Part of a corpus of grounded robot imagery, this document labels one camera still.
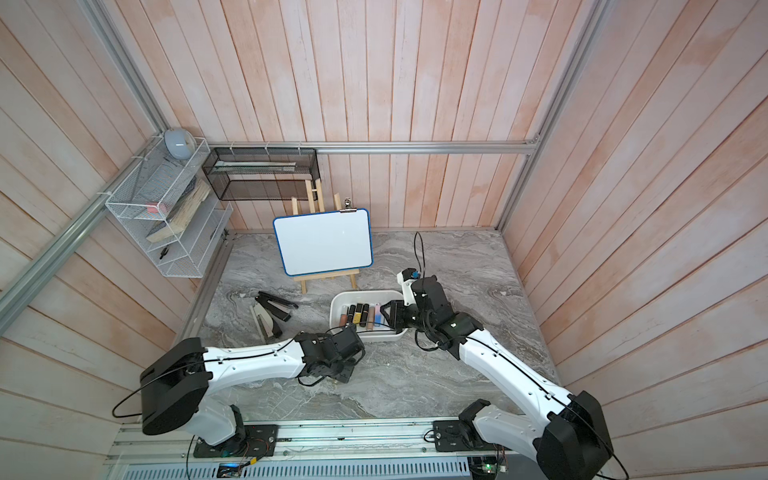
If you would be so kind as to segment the pink blue lipstick tube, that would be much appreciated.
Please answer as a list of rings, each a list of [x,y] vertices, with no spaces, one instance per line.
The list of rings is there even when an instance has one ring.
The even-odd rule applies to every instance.
[[[381,305],[377,303],[374,309],[374,326],[380,326],[383,324],[383,316],[381,313]]]

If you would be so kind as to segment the beige lipstick tube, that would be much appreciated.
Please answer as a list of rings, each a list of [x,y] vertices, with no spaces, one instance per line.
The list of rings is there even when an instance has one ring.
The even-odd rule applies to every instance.
[[[366,330],[372,331],[375,327],[375,317],[376,317],[376,306],[375,305],[369,305],[368,310],[368,316],[367,316],[367,323],[366,323]]]

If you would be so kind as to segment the black lipstick gold band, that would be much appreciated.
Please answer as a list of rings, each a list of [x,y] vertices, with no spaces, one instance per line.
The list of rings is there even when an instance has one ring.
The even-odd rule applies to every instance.
[[[364,304],[362,306],[360,322],[359,322],[360,327],[366,327],[367,326],[368,317],[369,317],[369,310],[370,310],[370,305],[369,304]]]

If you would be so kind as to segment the gold black square lipstick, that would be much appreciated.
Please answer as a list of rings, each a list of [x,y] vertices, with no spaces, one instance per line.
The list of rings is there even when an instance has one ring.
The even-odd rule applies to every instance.
[[[362,317],[362,312],[364,310],[364,305],[362,303],[357,303],[355,305],[355,312],[353,315],[353,324],[359,325]]]

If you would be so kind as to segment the red lip gloss tube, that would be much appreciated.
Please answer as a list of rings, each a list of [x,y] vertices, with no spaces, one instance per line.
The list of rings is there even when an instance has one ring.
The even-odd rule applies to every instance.
[[[340,327],[346,327],[350,323],[351,314],[349,313],[351,305],[345,306],[340,319]]]

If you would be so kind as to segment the white storage box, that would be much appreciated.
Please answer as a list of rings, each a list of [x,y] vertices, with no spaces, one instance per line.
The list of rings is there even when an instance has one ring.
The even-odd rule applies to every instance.
[[[380,305],[390,300],[402,300],[402,293],[396,290],[354,290],[345,291],[337,294],[331,301],[329,323],[330,327],[339,327],[341,315],[345,306],[351,304],[369,304]],[[357,327],[357,333],[364,342],[388,342],[402,338],[409,329],[393,330],[386,325],[374,327],[372,331],[367,331],[366,327]]]

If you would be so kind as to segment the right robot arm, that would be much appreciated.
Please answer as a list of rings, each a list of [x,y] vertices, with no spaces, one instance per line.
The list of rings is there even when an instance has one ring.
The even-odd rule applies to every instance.
[[[403,304],[387,314],[390,326],[425,336],[490,380],[518,408],[512,414],[478,399],[457,419],[434,426],[438,448],[511,450],[537,463],[549,479],[602,479],[615,457],[599,401],[547,380],[499,343],[471,315],[453,309],[442,285],[413,268],[397,276]]]

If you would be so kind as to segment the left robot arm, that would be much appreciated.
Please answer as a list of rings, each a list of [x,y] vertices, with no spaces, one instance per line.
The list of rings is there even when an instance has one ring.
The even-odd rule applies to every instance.
[[[269,439],[258,447],[239,407],[218,400],[218,392],[269,379],[346,383],[364,356],[363,341],[349,327],[242,348],[205,347],[198,337],[186,338],[139,377],[142,433],[187,432],[209,450],[208,457],[248,456],[250,448],[266,453]]]

